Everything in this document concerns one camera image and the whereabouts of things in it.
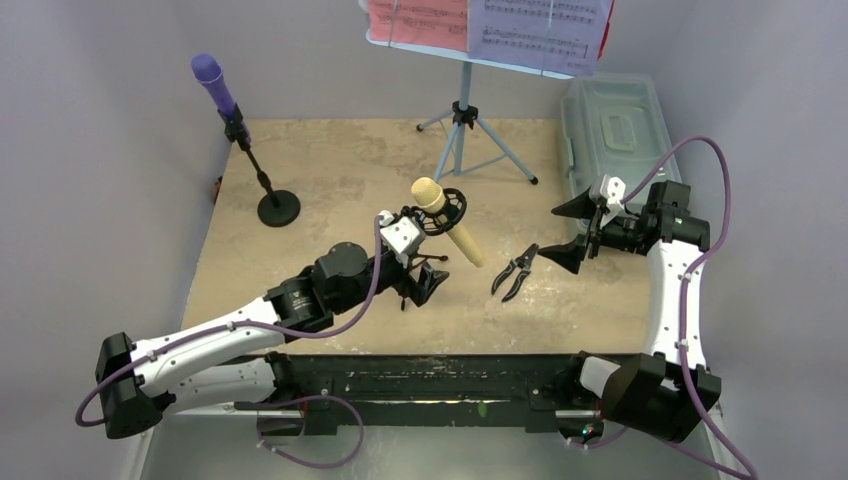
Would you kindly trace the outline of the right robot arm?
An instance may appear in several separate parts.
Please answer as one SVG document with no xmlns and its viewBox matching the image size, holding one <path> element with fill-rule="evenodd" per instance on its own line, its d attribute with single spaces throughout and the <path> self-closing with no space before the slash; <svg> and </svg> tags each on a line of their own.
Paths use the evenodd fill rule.
<svg viewBox="0 0 848 480">
<path fill-rule="evenodd" d="M 699 412 L 714 406 L 722 391 L 720 378 L 707 371 L 699 337 L 699 260 L 710 246 L 710 225 L 691 215 L 690 191 L 675 181 L 656 182 L 641 211 L 630 215 L 623 181 L 605 176 L 551 211 L 587 221 L 585 232 L 539 251 L 573 274 L 603 247 L 646 258 L 651 289 L 641 352 L 614 360 L 582 351 L 561 392 L 573 406 L 595 399 L 605 419 L 673 443 L 689 436 Z"/>
</svg>

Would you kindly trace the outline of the black shock mount tripod stand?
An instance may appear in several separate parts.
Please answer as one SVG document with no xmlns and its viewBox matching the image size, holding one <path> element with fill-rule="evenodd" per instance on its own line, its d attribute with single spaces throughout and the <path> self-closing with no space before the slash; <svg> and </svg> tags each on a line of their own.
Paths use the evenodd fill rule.
<svg viewBox="0 0 848 480">
<path fill-rule="evenodd" d="M 438 207 L 435 213 L 427 213 L 418 206 L 405 206 L 401 215 L 413 221 L 426 237 L 440 236 L 449 233 L 459 225 L 467 210 L 465 196 L 456 188 L 448 188 L 445 194 L 445 203 Z M 436 289 L 448 280 L 450 273 L 444 270 L 434 269 L 429 260 L 446 262 L 448 255 L 431 255 L 418 252 L 414 247 L 409 256 L 406 272 L 409 278 L 397 288 L 400 295 L 400 309 L 406 310 L 407 302 L 410 301 L 416 307 L 423 306 L 436 291 Z"/>
</svg>

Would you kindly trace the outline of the cream microphone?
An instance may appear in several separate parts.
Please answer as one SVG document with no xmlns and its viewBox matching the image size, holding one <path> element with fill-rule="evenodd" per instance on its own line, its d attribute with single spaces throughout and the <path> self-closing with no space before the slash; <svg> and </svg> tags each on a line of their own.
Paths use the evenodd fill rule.
<svg viewBox="0 0 848 480">
<path fill-rule="evenodd" d="M 446 234 L 458 250 L 475 267 L 482 268 L 486 257 L 462 224 L 467 212 L 467 199 L 457 188 L 443 188 L 429 177 L 415 180 L 411 186 L 415 205 L 412 218 L 428 236 Z"/>
</svg>

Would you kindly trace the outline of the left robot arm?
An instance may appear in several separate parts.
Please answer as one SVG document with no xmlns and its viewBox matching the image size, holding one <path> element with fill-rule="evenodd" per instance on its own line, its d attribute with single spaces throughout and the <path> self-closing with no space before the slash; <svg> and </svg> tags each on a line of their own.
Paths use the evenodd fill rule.
<svg viewBox="0 0 848 480">
<path fill-rule="evenodd" d="M 166 416 L 227 402 L 264 403 L 284 409 L 297 399 L 298 382 L 280 356 L 248 360 L 246 354 L 300 339 L 323 339 L 350 330 L 386 290 L 425 305 L 449 277 L 417 252 L 378 243 L 373 256 L 358 244 L 334 245 L 299 274 L 248 304 L 203 324 L 148 340 L 125 333 L 105 338 L 95 367 L 91 399 L 110 439 L 145 432 Z"/>
</svg>

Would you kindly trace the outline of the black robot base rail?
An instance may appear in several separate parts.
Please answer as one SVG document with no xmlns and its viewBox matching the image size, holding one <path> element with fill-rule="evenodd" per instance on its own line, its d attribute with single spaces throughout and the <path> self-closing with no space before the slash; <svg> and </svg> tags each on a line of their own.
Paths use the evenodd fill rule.
<svg viewBox="0 0 848 480">
<path fill-rule="evenodd" d="M 269 354 L 273 409 L 258 414 L 268 440 L 334 435 L 363 422 L 393 427 L 521 428 L 593 444 L 605 434 L 600 406 L 564 380 L 569 354 Z M 486 418 L 477 405 L 488 405 Z"/>
</svg>

